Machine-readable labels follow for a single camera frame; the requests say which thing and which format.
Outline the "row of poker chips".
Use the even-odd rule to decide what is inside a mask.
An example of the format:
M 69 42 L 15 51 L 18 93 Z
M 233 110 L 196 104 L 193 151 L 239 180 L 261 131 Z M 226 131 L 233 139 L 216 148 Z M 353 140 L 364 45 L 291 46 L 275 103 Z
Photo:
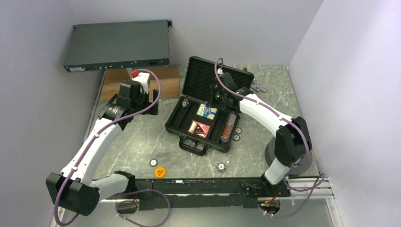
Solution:
M 236 122 L 236 114 L 230 113 L 228 115 L 227 122 L 224 126 L 224 129 L 223 129 L 221 137 L 220 137 L 221 142 L 227 143 L 229 141 L 230 136 L 233 131 L 233 128 L 234 128 L 234 125 L 235 125 L 235 122 Z

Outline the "blue playing card deck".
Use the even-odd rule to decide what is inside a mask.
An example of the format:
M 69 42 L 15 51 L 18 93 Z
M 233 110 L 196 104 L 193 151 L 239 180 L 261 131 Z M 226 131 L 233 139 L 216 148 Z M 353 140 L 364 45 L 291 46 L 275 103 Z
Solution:
M 200 104 L 196 114 L 204 118 L 214 120 L 217 112 L 218 112 L 217 108 L 212 108 L 206 106 L 205 104 Z

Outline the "red playing card deck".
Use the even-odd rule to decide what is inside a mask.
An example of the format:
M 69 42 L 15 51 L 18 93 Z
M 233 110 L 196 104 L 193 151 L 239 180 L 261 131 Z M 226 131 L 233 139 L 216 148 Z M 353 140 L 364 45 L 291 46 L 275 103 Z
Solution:
M 207 138 L 210 129 L 211 129 L 210 125 L 192 120 L 188 132 L 201 138 Z

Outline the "green poker chip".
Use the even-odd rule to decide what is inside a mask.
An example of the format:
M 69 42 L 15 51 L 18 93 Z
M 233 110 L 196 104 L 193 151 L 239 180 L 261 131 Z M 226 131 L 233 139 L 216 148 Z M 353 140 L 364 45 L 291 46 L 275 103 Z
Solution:
M 158 160 L 157 160 L 157 159 L 151 159 L 151 160 L 149 161 L 149 165 L 150 165 L 151 167 L 156 167 L 156 166 L 158 165 Z

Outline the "orange round sticker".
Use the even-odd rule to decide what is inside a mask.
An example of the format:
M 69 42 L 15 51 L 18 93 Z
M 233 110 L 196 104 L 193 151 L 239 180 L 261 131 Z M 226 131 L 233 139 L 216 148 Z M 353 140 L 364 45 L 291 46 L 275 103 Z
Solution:
M 157 178 L 163 178 L 166 175 L 166 169 L 163 167 L 157 167 L 154 174 Z

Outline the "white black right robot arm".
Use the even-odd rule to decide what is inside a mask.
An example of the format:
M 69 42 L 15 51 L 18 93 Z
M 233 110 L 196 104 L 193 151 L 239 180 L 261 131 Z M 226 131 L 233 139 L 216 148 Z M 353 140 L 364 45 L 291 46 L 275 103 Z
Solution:
M 279 190 L 279 183 L 307 157 L 312 162 L 311 140 L 306 121 L 292 118 L 263 102 L 250 89 L 238 88 L 229 73 L 216 73 L 217 84 L 212 86 L 209 105 L 228 108 L 246 114 L 268 129 L 275 138 L 274 159 L 262 175 L 261 192 L 272 196 Z

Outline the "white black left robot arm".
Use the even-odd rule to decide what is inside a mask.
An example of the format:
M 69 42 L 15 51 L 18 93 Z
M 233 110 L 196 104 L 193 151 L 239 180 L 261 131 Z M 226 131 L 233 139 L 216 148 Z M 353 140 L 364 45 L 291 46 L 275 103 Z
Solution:
M 131 198 L 136 192 L 135 176 L 125 171 L 94 180 L 93 175 L 106 151 L 123 132 L 134 116 L 139 114 L 158 114 L 160 89 L 153 90 L 149 99 L 150 82 L 147 80 L 126 80 L 121 83 L 119 93 L 115 94 L 101 108 L 95 125 L 75 157 L 60 173 L 50 173 L 46 179 L 54 213 L 59 208 L 88 216 L 99 201 L 120 194 Z

